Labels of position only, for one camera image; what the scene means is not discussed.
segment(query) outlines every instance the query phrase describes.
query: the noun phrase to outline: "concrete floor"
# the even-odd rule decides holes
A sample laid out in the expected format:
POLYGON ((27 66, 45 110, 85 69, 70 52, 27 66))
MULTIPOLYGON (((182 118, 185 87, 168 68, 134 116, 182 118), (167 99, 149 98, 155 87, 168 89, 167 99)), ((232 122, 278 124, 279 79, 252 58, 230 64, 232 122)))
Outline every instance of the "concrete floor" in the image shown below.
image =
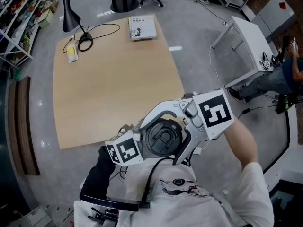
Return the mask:
MULTIPOLYGON (((217 79, 209 64, 211 43, 224 29, 222 21, 194 0, 162 0, 159 7, 154 0, 128 13, 110 11, 111 0, 71 0, 72 9, 81 17, 82 25, 95 26, 134 15, 154 13, 160 23, 169 46, 182 46, 172 51, 184 90, 207 92, 216 89, 217 79)), ((229 21, 231 16, 242 17, 235 9, 224 6, 208 6, 215 14, 229 21)), ((100 144, 60 150, 53 114, 53 59, 56 43, 73 34, 64 33, 63 2, 53 15, 50 25, 41 29, 33 48, 33 60, 23 65, 23 76, 29 75, 30 126, 40 176, 19 179, 31 206, 40 203, 71 205, 78 199, 79 186, 95 164, 100 144)), ((238 34, 231 31, 221 46, 211 52, 212 64, 217 69, 220 85, 246 73, 252 67, 245 45, 237 51, 231 49, 238 34)), ((271 100, 260 97, 247 105, 229 97, 236 116, 250 107, 272 105, 271 100)), ((266 168, 286 147, 285 116, 276 115, 274 108, 262 108, 242 115, 241 121, 251 130, 259 149, 259 161, 266 168)), ((240 174, 241 168, 222 135, 211 141, 200 156, 193 156, 192 165, 199 184, 210 191, 226 189, 240 174)), ((114 179, 108 194, 123 196, 125 189, 119 179, 114 179)))

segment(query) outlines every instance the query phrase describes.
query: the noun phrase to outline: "desk lamp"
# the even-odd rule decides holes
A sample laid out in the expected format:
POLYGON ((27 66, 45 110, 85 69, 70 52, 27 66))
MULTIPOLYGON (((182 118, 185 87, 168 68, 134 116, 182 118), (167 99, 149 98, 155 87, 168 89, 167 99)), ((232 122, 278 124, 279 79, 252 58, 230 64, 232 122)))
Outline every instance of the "desk lamp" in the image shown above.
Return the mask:
POLYGON ((79 25, 83 31, 83 35, 81 35, 81 38, 79 40, 78 50, 82 52, 89 50, 94 44, 93 38, 91 37, 90 33, 84 31, 83 27, 80 24, 81 18, 71 9, 70 0, 63 0, 63 5, 64 5, 63 31, 70 32, 79 25), (84 41, 90 41, 91 44, 88 48, 81 50, 80 45, 84 41))

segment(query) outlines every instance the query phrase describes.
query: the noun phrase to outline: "table top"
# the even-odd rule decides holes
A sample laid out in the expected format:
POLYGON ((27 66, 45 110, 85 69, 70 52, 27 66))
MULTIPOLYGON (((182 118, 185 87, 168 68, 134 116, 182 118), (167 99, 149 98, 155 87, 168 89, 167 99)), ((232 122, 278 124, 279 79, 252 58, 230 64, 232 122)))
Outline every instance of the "table top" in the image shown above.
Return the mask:
MULTIPOLYGON (((157 38, 152 40, 131 41, 127 18, 110 23, 120 25, 120 30, 95 39, 71 64, 62 53, 69 37, 57 44, 53 109, 60 148, 108 140, 159 102, 184 94, 156 17, 157 38)), ((116 26, 99 26, 90 34, 97 37, 115 30, 116 26)))
POLYGON ((264 71, 262 65, 260 64, 260 61, 262 61, 262 54, 265 52, 270 60, 273 53, 260 28, 258 25, 238 17, 232 17, 232 20, 238 28, 237 30, 241 34, 244 42, 248 46, 248 50, 256 68, 259 71, 264 71))

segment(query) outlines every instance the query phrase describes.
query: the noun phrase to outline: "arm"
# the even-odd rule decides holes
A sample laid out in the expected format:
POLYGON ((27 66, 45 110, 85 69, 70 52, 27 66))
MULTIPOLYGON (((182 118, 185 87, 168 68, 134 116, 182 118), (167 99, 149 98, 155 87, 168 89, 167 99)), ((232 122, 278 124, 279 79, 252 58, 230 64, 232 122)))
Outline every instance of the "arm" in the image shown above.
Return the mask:
POLYGON ((289 44, 289 51, 293 56, 293 80, 295 82, 303 82, 303 72, 299 71, 298 68, 298 46, 295 45, 296 48, 293 47, 293 42, 289 44))
POLYGON ((225 131, 225 137, 234 155, 241 162, 242 170, 251 162, 258 162, 258 149, 251 132, 236 117, 225 131))
POLYGON ((90 170, 80 193, 95 198, 105 198, 109 186, 109 177, 115 170, 106 146, 101 146, 97 164, 90 170))
POLYGON ((258 150, 251 132, 237 119, 224 131, 227 141, 242 164, 238 181, 226 196, 232 209, 254 227, 274 225, 273 207, 261 166, 258 150))

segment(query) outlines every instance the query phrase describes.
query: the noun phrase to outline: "white shirt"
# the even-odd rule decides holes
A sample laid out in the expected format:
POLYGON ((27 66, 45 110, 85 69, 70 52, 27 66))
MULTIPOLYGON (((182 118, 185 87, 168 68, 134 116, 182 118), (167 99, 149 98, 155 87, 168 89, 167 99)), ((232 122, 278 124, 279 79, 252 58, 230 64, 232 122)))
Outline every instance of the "white shirt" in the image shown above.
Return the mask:
MULTIPOLYGON (((125 176, 125 199, 140 201, 147 178, 159 158, 129 166, 125 176)), ((138 212, 120 211, 117 227, 233 227, 234 219, 225 209, 232 208, 245 224, 253 227, 272 227, 274 214, 262 168, 258 163, 248 164, 234 188, 225 196, 223 206, 210 192, 199 187, 191 167, 173 166, 171 160, 162 161, 151 178, 149 209, 138 212)), ((96 207, 84 201, 75 201, 75 226, 98 226, 87 218, 96 207)))

